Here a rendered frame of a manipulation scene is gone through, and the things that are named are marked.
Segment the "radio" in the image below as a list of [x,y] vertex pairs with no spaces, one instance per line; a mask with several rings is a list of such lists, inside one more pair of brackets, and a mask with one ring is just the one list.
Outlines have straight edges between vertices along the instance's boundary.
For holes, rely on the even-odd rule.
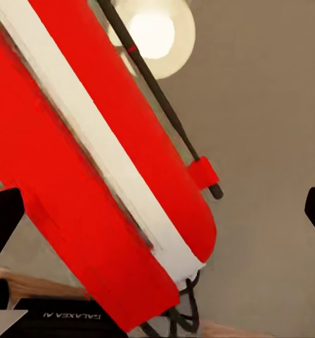
[[[110,0],[97,0],[194,161],[186,165],[87,0],[0,0],[0,180],[127,333],[168,311],[196,333],[193,293],[223,198]],[[186,294],[187,323],[175,309]]]

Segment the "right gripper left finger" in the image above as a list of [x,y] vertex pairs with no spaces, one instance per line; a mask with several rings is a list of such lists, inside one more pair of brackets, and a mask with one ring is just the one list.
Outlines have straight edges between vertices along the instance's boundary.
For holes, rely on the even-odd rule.
[[0,252],[24,214],[23,198],[18,188],[0,192]]

